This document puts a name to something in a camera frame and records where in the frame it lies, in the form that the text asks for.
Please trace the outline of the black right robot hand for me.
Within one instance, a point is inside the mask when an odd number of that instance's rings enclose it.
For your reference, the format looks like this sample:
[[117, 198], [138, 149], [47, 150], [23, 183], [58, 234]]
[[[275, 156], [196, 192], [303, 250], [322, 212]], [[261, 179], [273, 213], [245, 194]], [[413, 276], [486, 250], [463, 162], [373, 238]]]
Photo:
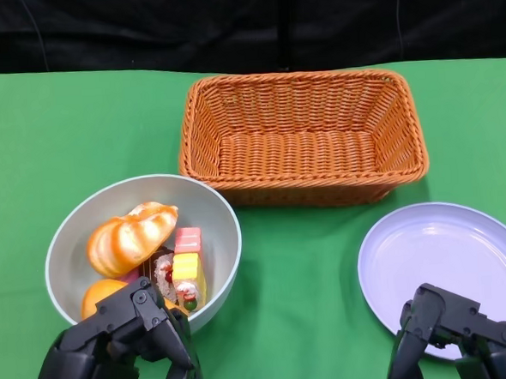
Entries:
[[427, 346], [456, 345], [460, 379], [506, 379], [506, 321], [479, 312], [480, 303], [434, 285], [419, 286], [401, 312], [387, 379], [424, 379]]

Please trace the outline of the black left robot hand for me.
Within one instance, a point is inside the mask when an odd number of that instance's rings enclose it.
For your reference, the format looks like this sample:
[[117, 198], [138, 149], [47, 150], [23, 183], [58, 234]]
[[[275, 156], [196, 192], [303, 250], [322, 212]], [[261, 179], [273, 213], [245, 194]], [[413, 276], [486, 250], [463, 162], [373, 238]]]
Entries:
[[188, 317], [145, 277], [96, 304], [53, 342], [38, 379], [138, 379], [137, 358], [169, 359], [165, 379], [203, 379]]

